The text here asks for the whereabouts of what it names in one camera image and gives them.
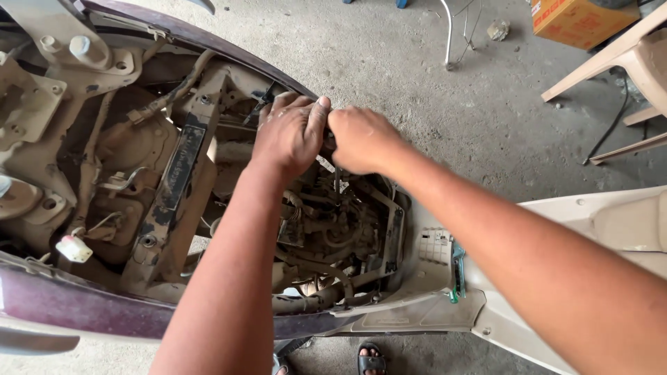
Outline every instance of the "white electrical connector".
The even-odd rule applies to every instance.
[[[63,254],[70,262],[85,263],[93,255],[93,250],[78,237],[64,236],[55,244],[55,249]]]

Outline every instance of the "rock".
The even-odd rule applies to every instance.
[[[489,34],[491,40],[501,41],[510,33],[510,23],[502,19],[497,19],[486,29],[486,33]]]

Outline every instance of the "bolt hole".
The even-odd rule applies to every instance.
[[[49,198],[42,203],[44,210],[53,210],[55,208],[55,200]]]

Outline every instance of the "foot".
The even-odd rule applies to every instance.
[[[377,352],[375,349],[371,349],[370,353],[368,352],[368,349],[361,349],[359,351],[359,355],[362,357],[379,357],[381,354]],[[364,371],[364,375],[384,375],[383,370],[366,370]]]

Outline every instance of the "metal stand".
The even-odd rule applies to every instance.
[[[465,7],[463,7],[460,11],[456,12],[456,14],[454,15],[452,15],[452,12],[450,12],[450,7],[449,5],[447,5],[447,1],[446,0],[440,0],[440,1],[442,2],[442,5],[445,7],[445,11],[447,12],[447,18],[449,19],[449,31],[447,32],[447,54],[445,55],[445,69],[451,70],[451,68],[454,65],[461,62],[463,56],[466,54],[466,51],[468,50],[468,47],[470,47],[470,49],[472,49],[473,51],[475,50],[475,45],[472,44],[472,35],[475,33],[475,28],[477,28],[477,22],[480,21],[480,15],[482,14],[482,0],[478,0],[480,2],[480,11],[479,13],[477,13],[477,19],[475,20],[475,24],[472,26],[472,31],[470,32],[470,36],[466,35],[468,31],[468,13],[470,12],[470,5],[475,0],[470,0]],[[456,60],[456,62],[450,63],[450,51],[452,50],[452,29],[454,28],[454,17],[463,13],[463,11],[466,11],[466,21],[463,26],[463,39],[466,41],[466,48],[463,50],[461,57],[459,57],[458,60]]]

